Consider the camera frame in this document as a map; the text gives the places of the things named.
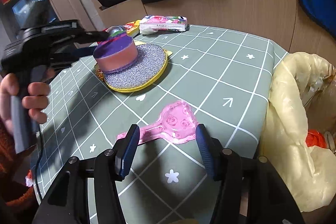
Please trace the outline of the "orange knit sleeve forearm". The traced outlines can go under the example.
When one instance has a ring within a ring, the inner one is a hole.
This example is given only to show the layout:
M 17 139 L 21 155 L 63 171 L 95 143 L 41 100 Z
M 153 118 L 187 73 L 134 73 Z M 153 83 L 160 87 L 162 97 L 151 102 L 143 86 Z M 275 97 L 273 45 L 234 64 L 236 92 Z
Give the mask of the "orange knit sleeve forearm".
M 38 208 L 34 188 L 14 180 L 23 160 L 33 150 L 15 153 L 14 139 L 1 123 L 1 198 L 18 223 L 31 223 Z

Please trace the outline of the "person's left hand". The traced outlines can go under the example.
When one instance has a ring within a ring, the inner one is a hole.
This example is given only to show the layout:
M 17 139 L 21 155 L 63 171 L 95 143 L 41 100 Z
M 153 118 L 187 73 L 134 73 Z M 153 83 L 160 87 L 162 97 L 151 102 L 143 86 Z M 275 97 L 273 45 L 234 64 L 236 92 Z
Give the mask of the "person's left hand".
M 29 111 L 30 118 L 39 124 L 43 124 L 47 121 L 47 115 L 42 112 L 42 110 L 49 105 L 47 96 L 50 93 L 50 87 L 46 81 L 54 76 L 54 70 L 49 68 L 42 82 L 29 84 L 29 95 L 22 99 L 22 106 Z M 1 81 L 1 120 L 10 135 L 13 135 L 11 96 L 17 96 L 18 91 L 19 84 L 16 76 L 12 73 L 6 75 Z

